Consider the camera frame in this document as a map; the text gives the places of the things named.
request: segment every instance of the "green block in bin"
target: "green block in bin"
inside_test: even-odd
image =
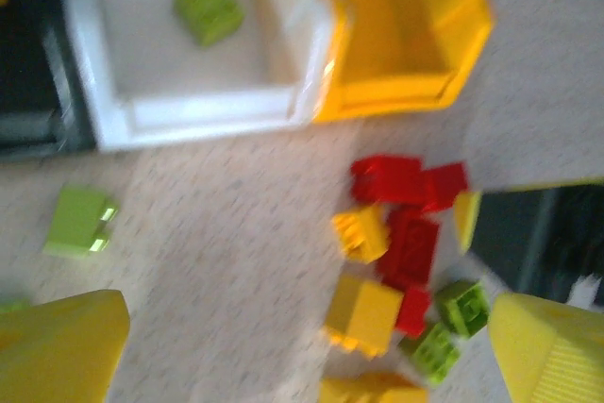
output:
[[[436,308],[447,327],[468,339],[489,321],[489,303],[480,282],[460,280],[436,295]]]
[[[44,253],[57,257],[84,258],[103,250],[109,235],[106,223],[117,205],[101,191],[65,186],[60,192]]]
[[[244,17],[235,0],[175,0],[175,10],[202,46],[237,31]]]
[[[433,386],[445,380],[461,355],[443,323],[430,324],[416,340],[403,338],[398,347]]]

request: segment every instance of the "white plastic bin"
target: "white plastic bin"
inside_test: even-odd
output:
[[[200,48],[173,0],[64,0],[102,150],[292,128],[321,104],[330,0],[238,0],[242,28]]]

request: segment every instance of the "red toy block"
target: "red toy block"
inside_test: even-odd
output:
[[[463,162],[424,171],[428,202],[424,211],[442,211],[453,207],[455,197],[468,190]]]
[[[361,203],[400,203],[423,207],[428,199],[418,158],[375,155],[350,167],[352,196]]]
[[[425,316],[432,298],[430,293],[419,287],[409,287],[403,296],[394,328],[412,339],[417,339],[426,329]]]
[[[388,217],[390,247],[377,260],[377,271],[389,286],[405,291],[428,284],[440,226],[414,208],[394,210]]]

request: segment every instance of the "black surface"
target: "black surface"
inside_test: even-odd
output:
[[[603,220],[597,185],[487,193],[471,250],[511,290],[566,302],[579,277],[602,274]]]
[[[0,159],[94,148],[60,0],[0,8]]]
[[[600,288],[597,289],[595,303],[600,307],[604,307],[604,282],[600,282]]]

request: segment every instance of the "storage bin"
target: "storage bin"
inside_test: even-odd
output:
[[[487,0],[333,2],[340,45],[315,122],[451,105],[493,28]]]
[[[326,93],[331,0],[238,0],[242,28],[197,46],[173,0],[63,0],[102,150],[310,123]]]

